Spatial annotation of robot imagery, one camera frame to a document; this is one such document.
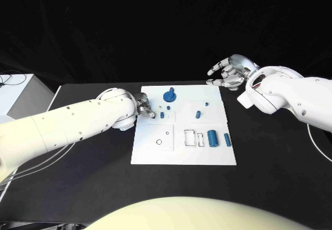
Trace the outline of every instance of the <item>black background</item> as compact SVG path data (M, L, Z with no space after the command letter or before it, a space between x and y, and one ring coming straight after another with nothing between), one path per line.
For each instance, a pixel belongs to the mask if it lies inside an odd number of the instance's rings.
M95 98L113 87L137 93L142 85L204 83L67 84L51 109ZM13 181L0 203L0 221L91 223L139 201L198 196L258 207L315 229L331 229L332 164L313 147L306 124L286 109L273 115L256 107L246 109L237 102L241 92L220 90L237 166L130 165L134 128L124 132L111 128L80 141L43 171ZM312 132L332 158L323 132L318 128Z
M0 69L64 83L205 80L230 55L331 76L331 10L319 1L2 3Z

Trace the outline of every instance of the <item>small blue piece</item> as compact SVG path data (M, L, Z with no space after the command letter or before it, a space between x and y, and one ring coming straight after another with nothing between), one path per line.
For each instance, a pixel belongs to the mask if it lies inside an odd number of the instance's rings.
M196 119L201 117L201 111L196 112Z
M209 147L218 147L218 139L217 139L217 131L208 131L208 138L209 138Z
M169 92L165 93L163 95L165 101L166 102L173 102L176 99L176 94L175 94L175 89L170 87Z
M230 141L228 133L224 134L224 137L225 137L225 141L227 141L227 146L230 147L231 146L231 141Z

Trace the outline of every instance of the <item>white robotic arm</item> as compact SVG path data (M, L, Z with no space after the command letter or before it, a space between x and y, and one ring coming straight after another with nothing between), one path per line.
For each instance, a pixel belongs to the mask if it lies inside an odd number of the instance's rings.
M217 66L225 69L224 79L209 79L208 84L238 90L244 81L246 91L238 101L246 108L253 105L267 114L286 108L296 118L315 127L332 131L332 81L325 78L305 78L286 67L258 65L244 56L235 54L217 64L208 72L211 75Z
M32 158L81 141L110 127L133 127L136 115L155 117L144 93L131 96L110 89L98 99L80 102L49 112L0 125L0 182Z

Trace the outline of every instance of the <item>black table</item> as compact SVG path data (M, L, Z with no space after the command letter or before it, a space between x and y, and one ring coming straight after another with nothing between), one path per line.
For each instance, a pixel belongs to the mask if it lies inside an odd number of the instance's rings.
M95 98L107 88L137 93L144 85L188 84L205 82L67 84L51 109ZM273 115L246 109L241 92L221 88L221 93L237 166L130 165L134 128L110 129L77 143L48 169L13 181L0 221L91 223L139 201L199 196L258 207L312 228L332 228L332 163L313 147L306 124L286 109ZM329 154L323 132L312 132Z

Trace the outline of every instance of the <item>white paper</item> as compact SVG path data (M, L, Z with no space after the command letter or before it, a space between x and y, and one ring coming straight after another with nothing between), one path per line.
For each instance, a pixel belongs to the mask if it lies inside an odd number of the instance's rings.
M175 88L176 100L168 103L163 94L170 87ZM212 85L143 86L142 92L147 94L157 117L152 119L140 115L137 118L131 164L237 165L233 146L227 147L224 138L224 133L230 134L230 131L220 88ZM201 110L199 119L196 119L196 109ZM160 118L160 112L170 116ZM153 146L156 133L152 132L152 125L166 124L173 125L173 150L170 151ZM185 130L191 129L195 131L196 146L185 146ZM220 146L215 148L209 147L209 130L217 131ZM198 133L202 133L204 147L199 147Z

